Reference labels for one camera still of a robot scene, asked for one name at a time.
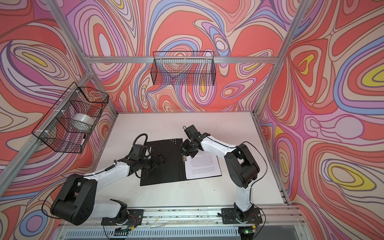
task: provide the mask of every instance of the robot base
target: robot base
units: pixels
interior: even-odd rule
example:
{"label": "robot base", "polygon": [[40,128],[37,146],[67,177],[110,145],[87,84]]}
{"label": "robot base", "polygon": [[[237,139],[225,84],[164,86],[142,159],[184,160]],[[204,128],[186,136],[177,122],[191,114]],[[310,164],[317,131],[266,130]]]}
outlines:
{"label": "robot base", "polygon": [[[144,210],[143,209],[127,209],[127,211],[129,212],[129,215],[132,215],[138,218],[139,223],[136,226],[141,225]],[[126,219],[122,222],[124,225],[131,225],[131,224],[134,225],[136,222],[136,220],[134,220],[132,217],[128,218],[128,222],[125,222],[125,221]],[[117,226],[118,224],[121,225],[122,223],[121,223],[121,219],[119,219],[119,221],[116,221],[116,218],[107,218],[107,217],[103,218],[103,220],[101,221],[102,226]]]}
{"label": "robot base", "polygon": [[224,224],[239,224],[243,223],[253,223],[256,226],[263,223],[263,219],[260,214],[260,209],[257,207],[252,207],[251,211],[243,218],[239,217],[238,209],[235,208],[223,208],[221,209],[221,214],[225,217],[222,217]]}

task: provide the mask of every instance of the vent grille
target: vent grille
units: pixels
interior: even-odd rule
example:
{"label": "vent grille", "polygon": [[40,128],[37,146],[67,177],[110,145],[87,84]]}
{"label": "vent grille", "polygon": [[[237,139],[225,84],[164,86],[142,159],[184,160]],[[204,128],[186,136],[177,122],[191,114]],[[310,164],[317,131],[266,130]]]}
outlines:
{"label": "vent grille", "polygon": [[[159,227],[135,228],[131,232],[115,233],[114,228],[105,229],[109,238],[142,238],[142,237],[238,237],[238,227]],[[105,239],[102,228],[69,229],[65,239]]]}

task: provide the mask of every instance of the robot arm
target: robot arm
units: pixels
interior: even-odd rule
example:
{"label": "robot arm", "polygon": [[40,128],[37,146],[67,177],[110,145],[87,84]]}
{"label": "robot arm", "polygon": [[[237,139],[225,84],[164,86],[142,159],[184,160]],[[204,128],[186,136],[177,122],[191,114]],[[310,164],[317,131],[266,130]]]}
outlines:
{"label": "robot arm", "polygon": [[184,128],[184,131],[189,139],[181,145],[183,155],[194,157],[200,149],[225,159],[229,175],[237,185],[235,212],[237,218],[244,222],[253,210],[250,195],[252,186],[249,184],[256,180],[257,174],[260,172],[260,168],[248,147],[244,144],[229,145],[215,139],[208,133],[201,134],[194,125]]}
{"label": "robot arm", "polygon": [[140,169],[152,171],[165,162],[160,154],[151,156],[146,145],[134,144],[130,153],[101,172],[85,176],[70,175],[54,200],[50,212],[74,225],[88,218],[111,218],[124,223],[128,218],[127,205],[115,199],[95,201],[96,192],[114,181],[127,177]]}

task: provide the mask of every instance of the sheet of paper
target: sheet of paper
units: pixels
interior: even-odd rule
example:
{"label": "sheet of paper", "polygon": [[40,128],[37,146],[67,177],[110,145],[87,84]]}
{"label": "sheet of paper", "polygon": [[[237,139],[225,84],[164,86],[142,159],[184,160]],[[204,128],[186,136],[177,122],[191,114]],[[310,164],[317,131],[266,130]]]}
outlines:
{"label": "sheet of paper", "polygon": [[194,158],[187,157],[185,176],[188,180],[221,176],[217,156],[209,152],[199,151]]}

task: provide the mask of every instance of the black cable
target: black cable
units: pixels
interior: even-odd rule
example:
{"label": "black cable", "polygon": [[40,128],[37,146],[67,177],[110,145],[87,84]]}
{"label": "black cable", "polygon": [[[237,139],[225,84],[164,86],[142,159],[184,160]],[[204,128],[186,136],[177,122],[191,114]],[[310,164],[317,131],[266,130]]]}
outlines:
{"label": "black cable", "polygon": [[[263,212],[263,214],[264,214],[264,223],[263,223],[263,226],[265,225],[265,222],[266,222],[266,216],[265,216],[265,213],[264,213],[264,211],[261,209],[261,208],[259,208],[258,206],[256,206],[258,209],[260,209],[262,212]],[[260,228],[260,230],[255,234],[255,236],[252,238],[252,240],[254,240],[255,238],[256,238],[256,236],[261,232],[261,230],[263,229],[263,226]]]}
{"label": "black cable", "polygon": [[129,151],[129,154],[128,154],[127,156],[129,156],[129,155],[132,153],[132,151],[133,151],[133,146],[135,146],[136,141],[137,141],[140,137],[142,137],[142,136],[145,136],[145,140],[144,140],[144,144],[143,144],[143,145],[146,145],[147,140],[148,140],[148,135],[147,135],[146,133],[142,133],[142,134],[138,135],[138,136],[135,138],[135,140],[133,141],[131,150]]}
{"label": "black cable", "polygon": [[228,217],[227,215],[224,215],[224,214],[221,214],[221,213],[217,213],[217,215],[218,215],[219,217],[225,217],[225,218],[227,218],[227,219],[236,220],[236,219],[233,218],[233,217]]}
{"label": "black cable", "polygon": [[54,189],[48,194],[48,196],[44,199],[43,204],[41,205],[41,212],[42,212],[44,215],[46,215],[47,217],[54,218],[54,219],[61,219],[61,218],[59,218],[59,217],[49,216],[48,214],[46,214],[46,213],[44,212],[43,207],[44,207],[44,205],[45,205],[45,202],[46,202],[47,199],[49,198],[49,196],[50,196],[56,189],[58,189],[61,185],[65,184],[66,182],[68,182],[68,181],[70,181],[70,180],[77,179],[77,178],[81,178],[81,177],[89,177],[89,176],[93,176],[93,175],[94,175],[94,174],[83,175],[83,176],[79,176],[79,177],[74,177],[74,178],[65,180],[63,183],[60,183],[60,184],[59,184],[56,188],[54,188]]}
{"label": "black cable", "polygon": [[138,177],[138,178],[146,178],[146,177],[148,177],[148,174],[149,174],[149,171],[148,171],[148,170],[147,170],[147,175],[146,175],[145,177],[139,176],[139,175],[137,174],[137,171],[135,172],[135,175],[136,175],[136,177]]}
{"label": "black cable", "polygon": [[267,173],[267,171],[268,171],[268,164],[267,164],[265,158],[263,157],[263,155],[259,152],[259,150],[257,150],[257,148],[256,148],[252,143],[250,143],[250,142],[248,142],[248,141],[244,141],[244,142],[242,142],[241,144],[243,144],[243,143],[245,143],[245,142],[249,143],[252,147],[254,147],[254,148],[256,149],[256,151],[257,151],[257,152],[260,154],[260,156],[263,158],[263,160],[264,160],[264,162],[265,162],[265,165],[266,165],[265,173],[262,175],[262,177],[259,178],[259,179],[257,179],[256,181],[254,181],[254,182],[251,184],[251,189],[250,189],[250,194],[249,194],[249,201],[251,201],[251,196],[252,196],[252,186],[253,186],[256,182],[260,181],[260,180],[266,175],[266,173]]}
{"label": "black cable", "polygon": [[105,236],[108,238],[108,240],[111,240],[111,239],[108,237],[107,232],[105,231],[104,225],[103,225],[103,230],[104,230],[104,234],[105,234]]}
{"label": "black cable", "polygon": [[135,138],[135,141],[133,141],[133,145],[135,145],[135,144],[136,144],[136,141],[137,141],[140,137],[142,137],[142,136],[145,136],[145,141],[144,141],[144,144],[143,144],[143,145],[145,145],[145,144],[147,143],[147,140],[148,140],[148,135],[147,135],[146,133],[142,133],[142,134],[138,135],[138,136]]}

